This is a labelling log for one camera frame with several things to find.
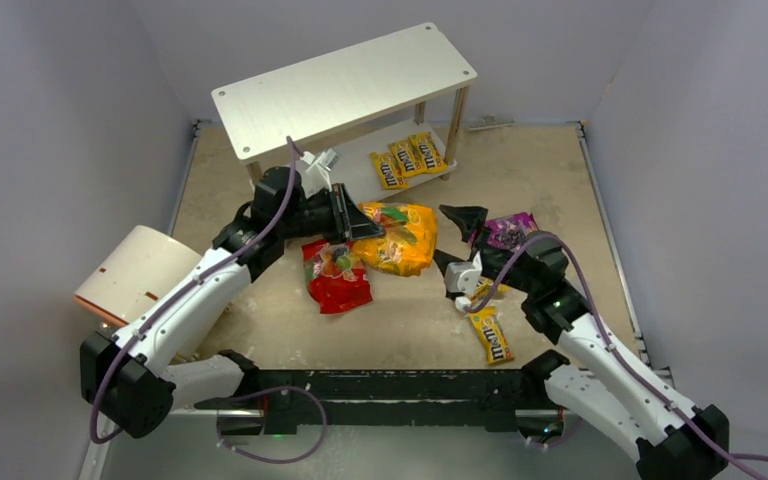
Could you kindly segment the orange mango gummy bag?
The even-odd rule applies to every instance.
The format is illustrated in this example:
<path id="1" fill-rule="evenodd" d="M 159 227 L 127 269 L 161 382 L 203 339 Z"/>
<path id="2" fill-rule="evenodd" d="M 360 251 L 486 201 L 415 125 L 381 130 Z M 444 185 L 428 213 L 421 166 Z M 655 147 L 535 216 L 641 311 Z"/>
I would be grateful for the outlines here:
<path id="1" fill-rule="evenodd" d="M 385 232 L 381 237 L 352 244 L 352 253 L 366 266 L 390 275 L 411 277 L 432 265 L 438 225 L 431 208 L 382 202 L 363 202 L 360 208 Z"/>

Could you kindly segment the purple grape gummy bag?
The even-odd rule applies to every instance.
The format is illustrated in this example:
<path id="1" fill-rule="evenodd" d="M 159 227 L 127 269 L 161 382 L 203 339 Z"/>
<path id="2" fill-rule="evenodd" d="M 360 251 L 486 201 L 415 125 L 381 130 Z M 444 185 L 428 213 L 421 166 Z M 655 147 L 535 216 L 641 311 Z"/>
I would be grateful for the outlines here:
<path id="1" fill-rule="evenodd" d="M 528 234 L 539 229 L 534 217 L 528 212 L 488 219 L 485 227 L 489 230 L 487 243 L 490 246 L 510 251 L 518 249 Z"/>

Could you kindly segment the yellow m&m's bag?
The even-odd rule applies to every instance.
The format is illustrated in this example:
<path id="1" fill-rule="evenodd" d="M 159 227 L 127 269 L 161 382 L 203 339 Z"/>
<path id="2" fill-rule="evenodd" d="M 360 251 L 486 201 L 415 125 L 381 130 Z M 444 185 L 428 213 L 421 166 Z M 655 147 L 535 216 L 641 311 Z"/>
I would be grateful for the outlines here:
<path id="1" fill-rule="evenodd" d="M 498 323 L 497 309 L 487 306 L 475 313 L 468 313 L 470 321 L 484 349 L 486 364 L 495 366 L 515 359 L 514 352 Z"/>
<path id="2" fill-rule="evenodd" d="M 423 161 L 415 153 L 409 139 L 389 143 L 388 149 L 403 177 L 412 178 L 426 171 Z"/>
<path id="3" fill-rule="evenodd" d="M 384 190 L 403 190 L 409 187 L 405 177 L 398 168 L 393 155 L 389 152 L 369 154 L 381 188 Z"/>
<path id="4" fill-rule="evenodd" d="M 421 171 L 423 173 L 439 173 L 447 169 L 447 164 L 439 153 L 430 132 L 413 134 L 409 140 L 422 165 Z"/>
<path id="5" fill-rule="evenodd" d="M 476 302 L 487 296 L 490 296 L 491 299 L 503 298 L 504 295 L 510 290 L 507 285 L 501 284 L 496 288 L 495 291 L 492 291 L 493 284 L 493 279 L 481 277 L 478 281 L 474 294 L 471 296 L 471 300 Z"/>

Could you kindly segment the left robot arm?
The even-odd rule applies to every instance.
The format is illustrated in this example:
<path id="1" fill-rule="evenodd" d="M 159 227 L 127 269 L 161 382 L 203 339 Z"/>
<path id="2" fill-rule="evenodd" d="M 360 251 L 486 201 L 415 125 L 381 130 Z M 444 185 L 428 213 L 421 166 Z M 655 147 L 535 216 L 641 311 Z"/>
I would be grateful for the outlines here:
<path id="1" fill-rule="evenodd" d="M 286 241 L 320 236 L 346 244 L 384 233 L 343 184 L 307 196 L 293 168 L 269 169 L 252 201 L 238 209 L 171 292 L 111 336 L 93 333 L 81 344 L 81 394 L 92 406 L 91 440 L 102 444 L 115 436 L 99 434 L 101 416 L 141 438 L 175 409 L 253 393 L 258 369 L 235 351 L 183 364 L 174 364 L 173 357 L 283 256 Z"/>

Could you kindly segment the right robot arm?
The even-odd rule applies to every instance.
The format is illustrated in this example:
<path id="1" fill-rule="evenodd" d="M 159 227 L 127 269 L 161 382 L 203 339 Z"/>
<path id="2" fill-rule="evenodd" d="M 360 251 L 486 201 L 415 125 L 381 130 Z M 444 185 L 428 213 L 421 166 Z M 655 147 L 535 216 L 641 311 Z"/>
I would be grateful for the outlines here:
<path id="1" fill-rule="evenodd" d="M 481 279 L 525 293 L 521 310 L 553 349 L 523 368 L 535 389 L 618 445 L 642 479 L 712 479 L 728 464 L 730 426 L 716 406 L 698 407 L 665 383 L 606 325 L 587 285 L 566 277 L 580 264 L 557 235 L 526 234 L 514 251 L 492 246 L 480 206 L 442 205 L 470 247 L 461 259 L 436 251 L 447 298 L 468 314 L 483 310 Z"/>

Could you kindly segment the white two-tier shelf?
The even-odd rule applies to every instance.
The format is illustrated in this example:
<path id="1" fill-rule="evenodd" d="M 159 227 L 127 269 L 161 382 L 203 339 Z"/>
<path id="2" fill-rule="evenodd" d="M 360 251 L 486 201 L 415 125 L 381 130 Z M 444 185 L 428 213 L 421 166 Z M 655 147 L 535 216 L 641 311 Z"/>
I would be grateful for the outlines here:
<path id="1" fill-rule="evenodd" d="M 454 94 L 446 139 L 433 141 L 447 163 L 447 178 L 456 168 L 457 136 L 470 86 L 478 77 L 448 38 L 423 23 L 214 89 L 212 100 L 234 152 L 252 178 L 259 160 L 286 146 L 291 136 L 309 146 L 408 107 L 412 118 L 335 145 L 339 155 L 328 171 L 346 185 L 356 202 L 391 196 L 381 187 L 370 153 L 385 153 L 390 143 L 431 132 L 425 119 L 427 101 Z"/>

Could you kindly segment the red assorted gummy bag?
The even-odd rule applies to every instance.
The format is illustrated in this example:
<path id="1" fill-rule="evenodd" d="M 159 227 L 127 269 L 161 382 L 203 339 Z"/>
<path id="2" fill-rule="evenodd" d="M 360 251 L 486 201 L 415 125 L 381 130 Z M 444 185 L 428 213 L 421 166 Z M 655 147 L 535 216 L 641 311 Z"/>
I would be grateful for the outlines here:
<path id="1" fill-rule="evenodd" d="M 373 301 L 366 268 L 352 246 L 324 239 L 302 246 L 307 291 L 320 314 L 343 314 Z"/>

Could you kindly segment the white cylinder container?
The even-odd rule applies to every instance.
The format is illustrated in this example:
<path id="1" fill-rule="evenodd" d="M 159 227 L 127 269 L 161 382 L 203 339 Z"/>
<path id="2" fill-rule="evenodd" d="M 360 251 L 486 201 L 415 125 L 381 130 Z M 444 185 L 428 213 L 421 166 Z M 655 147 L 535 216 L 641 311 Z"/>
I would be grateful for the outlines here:
<path id="1" fill-rule="evenodd" d="M 201 260 L 188 246 L 137 225 L 74 292 L 74 300 L 114 328 L 140 318 Z"/>

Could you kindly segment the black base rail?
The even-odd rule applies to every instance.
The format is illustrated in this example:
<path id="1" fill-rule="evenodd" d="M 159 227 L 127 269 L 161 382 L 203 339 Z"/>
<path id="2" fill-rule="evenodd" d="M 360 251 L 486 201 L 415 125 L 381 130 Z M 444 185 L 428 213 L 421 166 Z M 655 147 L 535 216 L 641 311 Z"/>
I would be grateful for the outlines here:
<path id="1" fill-rule="evenodd" d="M 524 369 L 260 370 L 235 399 L 199 410 L 249 411 L 265 434 L 300 426 L 482 427 L 525 437 L 557 437 L 573 424 Z"/>

